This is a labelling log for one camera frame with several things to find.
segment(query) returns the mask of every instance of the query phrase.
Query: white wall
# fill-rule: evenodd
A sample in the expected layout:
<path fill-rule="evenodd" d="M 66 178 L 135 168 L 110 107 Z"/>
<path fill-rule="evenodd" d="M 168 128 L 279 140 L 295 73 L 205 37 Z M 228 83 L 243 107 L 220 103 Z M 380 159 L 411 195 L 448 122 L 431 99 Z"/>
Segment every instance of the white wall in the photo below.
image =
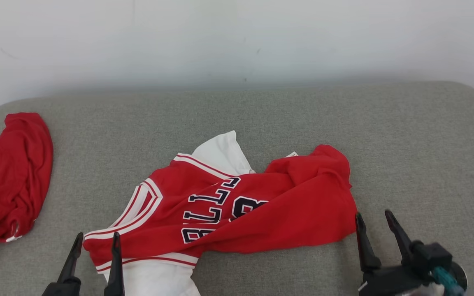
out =
<path fill-rule="evenodd" d="M 0 0 L 0 105 L 67 92 L 434 79 L 474 86 L 474 2 Z"/>

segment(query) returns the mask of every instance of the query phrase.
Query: gray fabric surface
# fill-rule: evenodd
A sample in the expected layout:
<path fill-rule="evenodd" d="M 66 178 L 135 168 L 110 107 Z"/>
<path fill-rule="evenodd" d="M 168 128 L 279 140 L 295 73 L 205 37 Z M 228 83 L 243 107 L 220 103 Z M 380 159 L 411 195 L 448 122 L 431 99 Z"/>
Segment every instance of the gray fabric surface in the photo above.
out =
<path fill-rule="evenodd" d="M 331 144 L 350 160 L 352 193 L 384 265 L 400 254 L 383 215 L 410 237 L 438 241 L 474 295 L 474 89 L 429 82 L 272 91 L 181 92 L 27 99 L 0 107 L 43 116 L 54 142 L 51 187 L 34 229 L 0 244 L 0 295 L 41 295 L 76 234 L 110 225 L 134 187 L 177 152 L 230 130 L 254 170 Z M 83 251 L 82 295 L 105 285 Z M 321 247 L 251 255 L 205 253 L 204 296 L 357 295 L 355 236 Z"/>

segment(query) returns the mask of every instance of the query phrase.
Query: black letter with white outline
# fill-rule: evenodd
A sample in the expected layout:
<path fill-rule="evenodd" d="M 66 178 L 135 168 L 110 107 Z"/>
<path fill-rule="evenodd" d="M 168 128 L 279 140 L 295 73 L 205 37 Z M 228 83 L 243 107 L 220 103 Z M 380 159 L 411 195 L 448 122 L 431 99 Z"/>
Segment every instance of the black letter with white outline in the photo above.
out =
<path fill-rule="evenodd" d="M 234 219 L 237 219 L 267 202 L 268 201 L 258 201 L 248 197 L 237 197 L 233 201 L 232 216 Z"/>
<path fill-rule="evenodd" d="M 218 204 L 219 206 L 222 206 L 224 204 L 224 201 L 230 194 L 230 191 L 224 190 L 224 189 L 217 189 L 216 193 L 218 194 L 218 197 L 211 197 L 209 195 L 190 195 L 188 198 L 189 202 L 195 202 L 197 200 L 203 200 L 203 201 L 211 201 L 214 202 L 215 204 Z"/>
<path fill-rule="evenodd" d="M 182 238 L 184 243 L 191 243 L 192 241 L 198 240 L 199 238 L 210 234 L 213 229 L 202 229 L 202 228 L 183 228 Z"/>
<path fill-rule="evenodd" d="M 239 182 L 241 182 L 241 178 L 239 177 L 228 178 L 228 180 L 221 183 L 221 186 L 233 189 Z"/>
<path fill-rule="evenodd" d="M 186 220 L 197 219 L 201 221 L 207 221 L 208 223 L 217 224 L 221 219 L 222 209 L 209 207 L 209 212 L 213 213 L 212 217 L 199 215 L 199 214 L 193 214 L 192 212 L 187 210 L 186 212 L 184 212 L 183 218 Z"/>

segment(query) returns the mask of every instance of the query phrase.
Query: bulls jersey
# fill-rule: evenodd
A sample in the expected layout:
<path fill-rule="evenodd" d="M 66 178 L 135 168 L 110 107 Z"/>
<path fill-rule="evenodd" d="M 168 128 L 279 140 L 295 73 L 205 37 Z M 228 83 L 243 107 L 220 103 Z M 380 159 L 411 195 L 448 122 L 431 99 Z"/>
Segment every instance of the bulls jersey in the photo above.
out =
<path fill-rule="evenodd" d="M 331 146 L 285 157 L 255 173 L 235 132 L 177 154 L 135 191 L 107 229 L 85 234 L 109 276 L 114 232 L 126 295 L 198 295 L 190 276 L 204 251 L 253 253 L 335 242 L 355 229 L 349 164 Z"/>

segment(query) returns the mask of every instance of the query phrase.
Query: red clothing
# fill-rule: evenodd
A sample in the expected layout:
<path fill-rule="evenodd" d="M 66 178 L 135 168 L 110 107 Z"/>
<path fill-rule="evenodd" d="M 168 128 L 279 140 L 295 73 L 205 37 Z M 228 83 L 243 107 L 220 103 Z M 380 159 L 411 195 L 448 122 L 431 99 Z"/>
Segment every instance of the red clothing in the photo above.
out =
<path fill-rule="evenodd" d="M 53 146 L 37 113 L 9 114 L 0 135 L 0 241 L 28 233 L 49 189 Z"/>
<path fill-rule="evenodd" d="M 135 189 L 120 219 L 86 234 L 83 245 L 98 272 L 107 272 L 115 231 L 124 264 L 158 260 L 190 268 L 208 250 L 335 242 L 356 229 L 349 174 L 346 157 L 324 145 L 308 156 L 274 160 L 264 173 L 232 174 L 195 153 L 178 154 Z"/>

